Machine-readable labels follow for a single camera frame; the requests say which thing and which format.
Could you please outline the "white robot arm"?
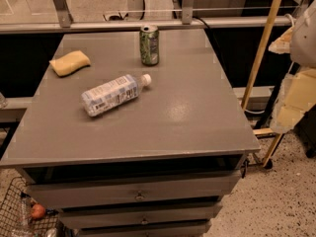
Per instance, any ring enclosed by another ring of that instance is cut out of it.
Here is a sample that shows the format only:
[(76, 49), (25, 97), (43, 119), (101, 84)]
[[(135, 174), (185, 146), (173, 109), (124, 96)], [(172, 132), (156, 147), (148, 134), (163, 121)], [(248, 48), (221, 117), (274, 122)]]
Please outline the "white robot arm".
[(270, 44), (269, 51), (289, 53), (299, 65), (294, 75), (284, 76), (270, 122), (273, 132), (287, 133), (316, 105), (316, 1)]

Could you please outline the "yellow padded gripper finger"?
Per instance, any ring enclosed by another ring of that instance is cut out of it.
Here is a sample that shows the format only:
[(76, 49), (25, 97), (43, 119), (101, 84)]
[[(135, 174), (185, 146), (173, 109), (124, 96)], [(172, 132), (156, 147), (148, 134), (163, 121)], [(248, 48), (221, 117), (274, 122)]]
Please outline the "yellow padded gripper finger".
[(287, 133), (316, 105), (316, 70), (302, 67), (295, 75), (286, 74), (281, 82), (270, 129)]
[(276, 54), (290, 53), (292, 31), (293, 27), (287, 29), (279, 38), (270, 44), (268, 51)]

